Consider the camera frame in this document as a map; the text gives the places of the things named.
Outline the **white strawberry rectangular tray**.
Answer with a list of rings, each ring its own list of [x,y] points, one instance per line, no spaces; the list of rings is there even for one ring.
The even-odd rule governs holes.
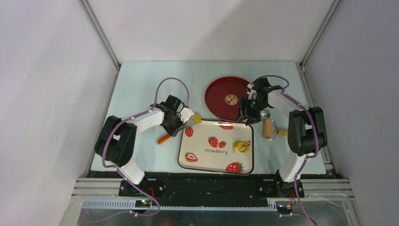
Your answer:
[[[254,169],[254,130],[244,123],[206,121],[183,131],[180,167],[248,175]]]

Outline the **yellow dough piece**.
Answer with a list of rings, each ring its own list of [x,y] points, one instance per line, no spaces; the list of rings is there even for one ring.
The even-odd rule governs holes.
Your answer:
[[[192,116],[192,120],[195,122],[195,124],[201,123],[201,116],[199,114],[194,114]]]

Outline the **wooden dough roller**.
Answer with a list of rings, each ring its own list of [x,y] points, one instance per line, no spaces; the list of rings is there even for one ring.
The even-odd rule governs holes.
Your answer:
[[[277,127],[277,124],[272,119],[266,119],[263,121],[262,136],[268,140],[274,140],[276,136],[288,136],[287,129],[281,129]]]

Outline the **red round tray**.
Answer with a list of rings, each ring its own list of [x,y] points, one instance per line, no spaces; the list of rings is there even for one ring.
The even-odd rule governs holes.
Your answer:
[[[248,97],[250,82],[235,76],[225,76],[211,82],[205,91],[208,110],[223,121],[234,122],[238,115],[239,100]]]

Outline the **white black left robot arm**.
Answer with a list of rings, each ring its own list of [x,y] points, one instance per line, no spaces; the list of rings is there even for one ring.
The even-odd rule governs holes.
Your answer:
[[[103,167],[114,168],[128,182],[137,196],[147,194],[149,184],[143,180],[145,172],[133,158],[136,137],[152,127],[161,126],[174,137],[187,125],[194,111],[175,96],[154,103],[149,110],[125,119],[109,116],[95,143],[95,153],[101,156]]]

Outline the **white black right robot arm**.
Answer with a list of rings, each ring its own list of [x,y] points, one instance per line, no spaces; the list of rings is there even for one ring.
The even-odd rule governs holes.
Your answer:
[[[274,183],[274,192],[285,197],[292,192],[291,182],[300,175],[309,159],[316,158],[327,145],[327,130],[323,110],[308,107],[287,93],[288,86],[271,85],[269,75],[261,76],[246,86],[247,95],[239,100],[236,122],[246,125],[259,123],[261,113],[269,108],[280,111],[288,119],[287,143],[290,153],[277,171],[280,180]]]

